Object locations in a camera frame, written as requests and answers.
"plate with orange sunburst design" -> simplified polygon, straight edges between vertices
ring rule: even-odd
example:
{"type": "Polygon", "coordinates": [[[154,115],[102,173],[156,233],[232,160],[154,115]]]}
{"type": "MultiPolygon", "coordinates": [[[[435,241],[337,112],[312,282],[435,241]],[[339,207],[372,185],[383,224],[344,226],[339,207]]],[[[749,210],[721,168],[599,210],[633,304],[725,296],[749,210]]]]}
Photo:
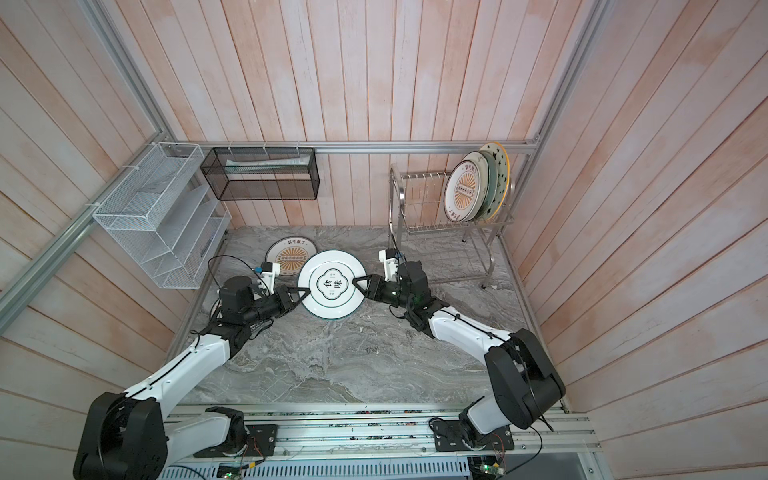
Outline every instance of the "plate with orange sunburst design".
{"type": "Polygon", "coordinates": [[[445,216],[451,222],[471,220],[477,213],[475,207],[485,196],[482,180],[477,164],[471,160],[464,160],[453,170],[445,183],[442,201],[445,216]]]}
{"type": "Polygon", "coordinates": [[[301,267],[312,255],[317,253],[317,247],[305,237],[287,237],[278,240],[266,251],[266,261],[280,264],[280,275],[298,275],[301,267]]]}

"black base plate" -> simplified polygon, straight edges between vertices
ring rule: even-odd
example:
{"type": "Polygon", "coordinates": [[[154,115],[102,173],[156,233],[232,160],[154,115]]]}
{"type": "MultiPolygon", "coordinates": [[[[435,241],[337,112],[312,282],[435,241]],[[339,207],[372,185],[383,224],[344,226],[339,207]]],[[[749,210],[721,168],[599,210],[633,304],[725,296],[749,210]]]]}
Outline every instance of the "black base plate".
{"type": "MultiPolygon", "coordinates": [[[[445,420],[445,427],[447,429],[458,432],[459,420],[445,420]]],[[[515,442],[512,440],[512,435],[507,435],[509,427],[499,427],[493,432],[487,434],[485,437],[488,439],[488,443],[481,450],[493,450],[496,449],[499,452],[503,450],[514,450],[515,442]]],[[[463,442],[456,443],[451,442],[446,437],[435,434],[435,449],[438,452],[466,452],[467,447],[463,442]]]]}
{"type": "MultiPolygon", "coordinates": [[[[271,457],[275,454],[275,439],[277,438],[277,425],[245,425],[248,429],[248,446],[246,447],[246,457],[260,457],[264,454],[265,457],[271,457]],[[261,453],[257,452],[253,446],[253,440],[256,439],[256,444],[259,446],[261,453]]],[[[221,457],[221,451],[216,447],[210,447],[208,449],[200,450],[194,454],[194,458],[215,458],[221,457]]]]}

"marble surface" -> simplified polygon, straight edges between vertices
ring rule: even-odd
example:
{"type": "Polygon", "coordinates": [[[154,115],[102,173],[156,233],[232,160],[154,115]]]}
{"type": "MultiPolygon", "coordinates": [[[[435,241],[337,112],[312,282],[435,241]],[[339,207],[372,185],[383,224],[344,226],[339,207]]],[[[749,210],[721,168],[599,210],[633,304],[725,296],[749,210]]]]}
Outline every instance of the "marble surface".
{"type": "MultiPolygon", "coordinates": [[[[382,273],[378,252],[387,245],[386,231],[385,227],[242,227],[231,233],[225,253],[256,266],[275,241],[302,235],[312,239],[318,250],[348,251],[366,272],[382,273]]],[[[476,261],[454,252],[461,238],[460,233],[419,236],[415,243],[404,243],[402,250],[408,260],[422,260],[419,254],[428,250],[443,253],[443,264],[424,262],[430,278],[479,270],[476,261]]],[[[502,260],[485,290],[477,280],[430,287],[434,295],[466,315],[515,331],[525,326],[524,317],[501,248],[495,244],[493,250],[502,260]]],[[[223,258],[216,277],[223,282],[242,274],[247,274],[242,263],[223,258]]],[[[277,281],[296,285],[297,280],[298,276],[279,276],[277,281]]],[[[215,299],[213,285],[192,329],[206,324],[215,299]]],[[[416,332],[407,321],[392,316],[387,305],[365,301],[351,316],[339,320],[318,319],[300,306],[249,341],[182,403],[470,403],[490,392],[481,363],[453,345],[416,332]]]]}

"dish rack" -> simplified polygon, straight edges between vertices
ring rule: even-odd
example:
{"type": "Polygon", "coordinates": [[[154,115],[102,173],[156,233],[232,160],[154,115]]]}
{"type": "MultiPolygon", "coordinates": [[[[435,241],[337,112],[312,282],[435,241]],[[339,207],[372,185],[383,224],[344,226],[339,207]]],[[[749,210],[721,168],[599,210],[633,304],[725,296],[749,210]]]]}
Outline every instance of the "dish rack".
{"type": "Polygon", "coordinates": [[[198,288],[229,224],[207,185],[189,185],[202,162],[200,145],[156,144],[94,214],[160,288],[198,288]]]}
{"type": "Polygon", "coordinates": [[[430,283],[485,281],[493,274],[496,259],[493,239],[513,222],[509,191],[499,212],[488,220],[451,222],[442,207],[450,171],[401,174],[389,168],[389,246],[422,261],[430,283]]]}

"robotic arm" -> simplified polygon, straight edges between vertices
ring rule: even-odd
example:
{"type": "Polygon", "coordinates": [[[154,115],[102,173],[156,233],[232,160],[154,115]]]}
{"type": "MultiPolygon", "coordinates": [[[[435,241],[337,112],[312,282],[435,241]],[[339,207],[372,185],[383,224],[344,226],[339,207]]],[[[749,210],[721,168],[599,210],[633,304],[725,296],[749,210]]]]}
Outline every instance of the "robotic arm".
{"type": "Polygon", "coordinates": [[[254,295],[249,277],[230,278],[219,289],[220,306],[192,345],[124,392],[94,400],[75,458],[75,478],[144,480],[208,447],[226,456],[243,453],[248,434],[242,412],[213,407],[170,426],[164,427],[164,420],[206,375],[234,357],[254,330],[258,335],[269,328],[264,325],[309,294],[309,289],[274,287],[278,263],[264,263],[262,269],[263,296],[254,295]]]}
{"type": "Polygon", "coordinates": [[[395,249],[379,252],[379,260],[385,276],[355,278],[355,287],[366,298],[404,307],[414,329],[456,345],[488,369],[493,397],[480,398],[459,416],[455,434],[468,445],[484,445],[483,437],[509,424],[530,427],[565,395],[565,385],[533,333],[510,333],[463,316],[432,295],[421,262],[400,263],[395,249]]]}

